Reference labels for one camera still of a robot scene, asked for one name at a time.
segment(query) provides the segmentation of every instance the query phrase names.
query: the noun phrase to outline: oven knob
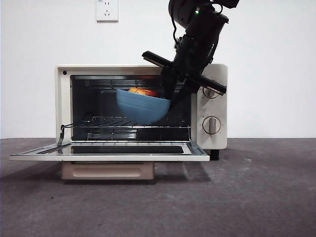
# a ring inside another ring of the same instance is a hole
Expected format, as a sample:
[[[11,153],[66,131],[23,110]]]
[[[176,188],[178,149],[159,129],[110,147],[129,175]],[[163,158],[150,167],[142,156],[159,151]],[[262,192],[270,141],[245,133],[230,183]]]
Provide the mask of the oven knob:
[[[209,99],[215,99],[219,94],[215,91],[203,88],[203,94]]]
[[[211,136],[219,132],[219,130],[221,129],[221,122],[218,118],[214,116],[209,116],[204,119],[202,127],[204,132]]]

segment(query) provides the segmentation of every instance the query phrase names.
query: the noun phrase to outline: toaster oven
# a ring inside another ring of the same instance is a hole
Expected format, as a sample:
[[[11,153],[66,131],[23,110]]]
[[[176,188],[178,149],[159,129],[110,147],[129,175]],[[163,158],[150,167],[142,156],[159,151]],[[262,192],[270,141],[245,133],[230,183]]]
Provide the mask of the toaster oven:
[[[163,95],[160,73],[156,66],[56,67],[56,142],[10,159],[62,161],[63,179],[153,179],[157,161],[218,159],[227,146],[226,94],[200,88],[150,125],[121,113],[116,89]],[[211,64],[203,74],[227,85],[225,65]]]

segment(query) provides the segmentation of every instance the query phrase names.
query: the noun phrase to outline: white wall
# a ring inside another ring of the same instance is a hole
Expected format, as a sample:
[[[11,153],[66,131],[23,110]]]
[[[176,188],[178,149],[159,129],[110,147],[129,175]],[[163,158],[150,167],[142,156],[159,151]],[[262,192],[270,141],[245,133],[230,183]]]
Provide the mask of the white wall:
[[[316,137],[316,2],[300,3],[225,9],[215,62],[229,67],[230,137]],[[147,64],[146,50],[172,59],[167,6],[120,0],[119,23],[100,24],[94,0],[2,0],[1,137],[55,136],[57,64]]]

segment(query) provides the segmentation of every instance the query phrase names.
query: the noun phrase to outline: oven control panel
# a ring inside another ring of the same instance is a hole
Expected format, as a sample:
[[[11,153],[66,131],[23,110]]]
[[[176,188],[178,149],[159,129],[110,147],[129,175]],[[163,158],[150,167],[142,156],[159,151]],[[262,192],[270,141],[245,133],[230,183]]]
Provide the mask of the oven control panel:
[[[203,75],[227,85],[225,65],[206,67]],[[227,147],[227,93],[223,96],[200,88],[197,93],[197,144],[203,149],[221,150]]]

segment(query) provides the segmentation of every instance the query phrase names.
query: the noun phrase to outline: beige base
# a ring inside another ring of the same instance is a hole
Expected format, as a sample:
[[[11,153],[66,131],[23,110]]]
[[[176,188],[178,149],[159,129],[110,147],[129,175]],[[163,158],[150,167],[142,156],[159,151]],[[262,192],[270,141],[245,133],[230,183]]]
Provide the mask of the beige base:
[[[62,179],[130,180],[154,179],[155,163],[75,163],[63,162]]]

